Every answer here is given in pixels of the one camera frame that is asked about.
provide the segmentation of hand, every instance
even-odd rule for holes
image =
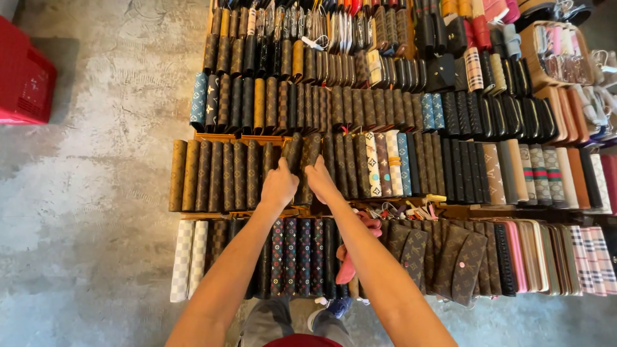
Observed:
[[[299,182],[298,176],[289,172],[287,159],[282,157],[278,160],[278,169],[268,171],[268,176],[263,183],[260,203],[282,211],[294,198]]]
[[[317,157],[315,165],[307,165],[304,168],[304,173],[307,174],[308,186],[322,204],[328,204],[330,198],[341,195],[341,192],[336,188],[332,177],[328,173],[328,169],[323,162],[323,157]]]

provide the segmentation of concrete floor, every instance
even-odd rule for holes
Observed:
[[[165,343],[184,307],[169,303],[179,219],[167,212],[172,139],[192,133],[207,2],[26,0],[18,11],[59,80],[50,125],[0,126],[1,346]],[[610,18],[590,19],[591,47],[617,48]],[[521,295],[472,310],[428,300],[461,345],[617,338],[614,297]],[[242,305],[228,346],[253,305]],[[315,305],[291,307],[306,332]],[[344,322],[359,346],[391,346],[370,306],[354,303]]]

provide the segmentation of forearm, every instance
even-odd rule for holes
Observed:
[[[201,280],[167,346],[222,346],[242,303],[263,243],[281,211],[259,204]]]
[[[375,313],[395,346],[453,346],[418,287],[339,194],[328,206]]]

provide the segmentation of leg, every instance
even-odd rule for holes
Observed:
[[[240,347],[263,347],[277,338],[294,333],[289,314],[289,297],[260,300],[246,318],[240,333]]]
[[[313,334],[330,339],[343,347],[354,347],[343,323],[328,310],[319,312],[315,317]]]

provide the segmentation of sneaker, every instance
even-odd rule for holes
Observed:
[[[332,315],[335,316],[337,319],[341,319],[341,317],[344,316],[345,313],[347,313],[347,311],[349,310],[351,306],[351,302],[352,302],[351,298],[344,298],[344,299],[328,301],[328,305],[326,306],[326,308],[319,309],[311,313],[311,315],[308,317],[307,319],[308,329],[311,332],[313,332],[313,322],[315,321],[315,318],[317,317],[317,315],[321,311],[324,311],[324,310],[332,313]]]

